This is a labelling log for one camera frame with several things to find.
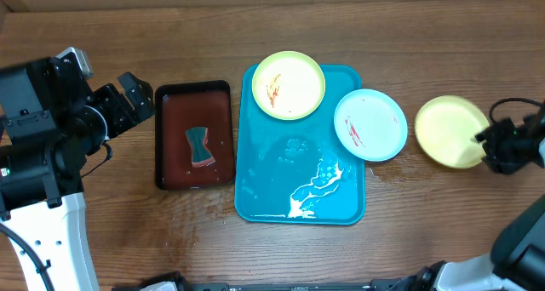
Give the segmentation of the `green and red sponge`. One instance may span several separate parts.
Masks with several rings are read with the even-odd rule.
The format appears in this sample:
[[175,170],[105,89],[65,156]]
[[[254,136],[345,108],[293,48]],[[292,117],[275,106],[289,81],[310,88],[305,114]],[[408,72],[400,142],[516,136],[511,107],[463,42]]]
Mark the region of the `green and red sponge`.
[[193,127],[186,131],[194,168],[202,168],[215,162],[215,158],[207,146],[208,133],[209,130],[206,127]]

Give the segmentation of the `light blue plate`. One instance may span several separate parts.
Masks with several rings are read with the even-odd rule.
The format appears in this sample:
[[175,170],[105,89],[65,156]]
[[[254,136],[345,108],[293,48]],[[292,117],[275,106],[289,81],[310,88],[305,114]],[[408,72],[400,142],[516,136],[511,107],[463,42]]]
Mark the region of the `light blue plate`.
[[345,95],[334,114],[341,144],[368,162],[396,157],[408,138],[408,123],[399,104],[380,91],[362,88]]

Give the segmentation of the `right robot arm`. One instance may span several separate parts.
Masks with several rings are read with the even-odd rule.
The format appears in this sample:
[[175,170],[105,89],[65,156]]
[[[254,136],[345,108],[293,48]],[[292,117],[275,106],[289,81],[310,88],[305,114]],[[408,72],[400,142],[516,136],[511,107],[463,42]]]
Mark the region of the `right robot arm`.
[[[501,104],[537,106],[517,126],[511,118],[496,120]],[[491,125],[471,136],[484,152],[477,161],[496,174],[511,175],[528,163],[544,167],[544,104],[526,98],[506,98],[489,109]],[[489,254],[464,261],[440,261],[396,282],[392,290],[543,290],[544,197],[508,225]]]

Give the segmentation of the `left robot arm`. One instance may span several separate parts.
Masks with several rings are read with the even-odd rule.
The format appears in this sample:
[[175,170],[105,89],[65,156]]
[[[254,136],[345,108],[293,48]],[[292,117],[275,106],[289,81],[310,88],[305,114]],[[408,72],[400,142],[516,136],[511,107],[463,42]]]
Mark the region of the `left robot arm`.
[[97,90],[73,52],[1,71],[1,232],[30,290],[96,290],[84,165],[155,112],[149,83],[122,74]]

